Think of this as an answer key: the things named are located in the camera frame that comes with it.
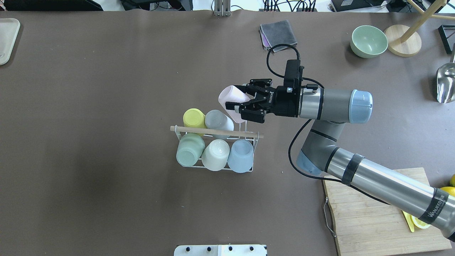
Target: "gray cloth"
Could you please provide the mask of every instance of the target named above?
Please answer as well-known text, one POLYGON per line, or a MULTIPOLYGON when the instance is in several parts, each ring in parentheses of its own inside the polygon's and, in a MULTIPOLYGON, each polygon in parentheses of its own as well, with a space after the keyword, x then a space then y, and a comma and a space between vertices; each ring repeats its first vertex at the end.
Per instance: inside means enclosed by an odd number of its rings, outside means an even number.
MULTIPOLYGON (((295 39, 294 32, 292 31, 291 24, 288 20, 261 24, 260 29, 271 47, 277 44, 297 44, 297 39, 295 39)), ((278 52, 286 48, 286 46, 280 46, 275 48, 273 52, 278 52)))

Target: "robotic arm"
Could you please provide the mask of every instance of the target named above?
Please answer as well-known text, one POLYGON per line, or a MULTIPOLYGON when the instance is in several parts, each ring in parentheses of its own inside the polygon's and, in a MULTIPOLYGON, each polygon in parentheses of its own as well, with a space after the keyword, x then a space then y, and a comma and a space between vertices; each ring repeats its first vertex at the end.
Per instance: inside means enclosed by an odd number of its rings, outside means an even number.
POLYGON ((444 237, 455 241, 455 197, 336 145, 345 123, 369 120, 373 107, 371 94, 323 89, 317 85, 302 87, 302 73, 300 60, 288 60, 283 86, 273 88, 271 79, 252 79, 236 87, 254 99, 227 102, 226 109, 258 123, 264 123, 267 113, 315 119, 298 155, 300 168, 313 175, 329 173, 343 184, 419 216, 423 222, 439 228, 444 237))

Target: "black band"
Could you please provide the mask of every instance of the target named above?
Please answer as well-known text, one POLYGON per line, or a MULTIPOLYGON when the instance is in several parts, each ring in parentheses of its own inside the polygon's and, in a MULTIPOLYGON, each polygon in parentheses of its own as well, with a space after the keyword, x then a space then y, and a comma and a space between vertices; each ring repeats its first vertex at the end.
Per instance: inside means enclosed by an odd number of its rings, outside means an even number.
POLYGON ((315 130, 315 129, 311 129, 310 132, 315 133, 315 134, 317 134, 317 135, 321 135, 322 137, 328 138, 329 140, 333 140, 334 142, 337 142, 337 139, 335 139, 334 137, 329 136, 329 135, 327 135, 327 134, 325 134, 325 133, 322 133, 322 132, 320 132, 320 131, 317 131, 317 130, 315 130))
POLYGON ((318 109, 318 117, 316 117, 317 120, 321 119, 321 114, 322 114, 322 104, 324 103, 324 89, 321 88, 321 93, 319 96, 319 109, 318 109))
POLYGON ((354 178, 354 174, 357 171, 357 168, 359 167, 360 162, 364 159, 364 156, 361 156, 359 154, 354 154, 351 158, 351 160, 348 163, 348 166, 346 166, 346 169, 344 170, 343 177, 341 179, 341 183, 345 185, 351 185, 351 181, 354 178))
POLYGON ((455 232, 451 236, 449 236, 447 239, 449 239, 452 242, 455 242, 455 232))
POLYGON ((334 157, 334 155, 335 155, 335 153, 337 152, 338 149, 339 149, 339 147, 336 147, 332 151, 332 153, 330 154, 329 159, 327 160, 327 163, 325 164, 325 172, 327 172, 327 170, 329 169, 329 164, 332 161, 332 158, 334 157))
POLYGON ((447 203, 449 193, 442 189, 435 188, 433 198, 431 199, 430 205, 428 206, 425 213, 419 218, 419 220, 431 224, 441 213, 442 208, 447 203))

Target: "yellow cup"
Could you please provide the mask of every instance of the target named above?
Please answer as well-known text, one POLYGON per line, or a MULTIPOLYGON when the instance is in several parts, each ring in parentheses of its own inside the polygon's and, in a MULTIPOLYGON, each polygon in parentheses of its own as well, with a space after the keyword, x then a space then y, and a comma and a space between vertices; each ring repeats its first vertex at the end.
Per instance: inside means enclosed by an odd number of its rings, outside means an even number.
POLYGON ((207 128, 205 126, 205 115, 197 108, 190 108, 183 114, 183 125, 185 127, 207 128))

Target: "metal scoop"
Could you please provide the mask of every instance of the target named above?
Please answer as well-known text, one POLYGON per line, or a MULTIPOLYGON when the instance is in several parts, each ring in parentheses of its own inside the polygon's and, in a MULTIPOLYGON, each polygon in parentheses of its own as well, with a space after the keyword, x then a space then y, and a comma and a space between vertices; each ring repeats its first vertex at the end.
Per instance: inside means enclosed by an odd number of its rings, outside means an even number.
POLYGON ((436 73, 436 99, 439 103, 455 100, 455 44, 452 49, 450 62, 442 65, 436 73))

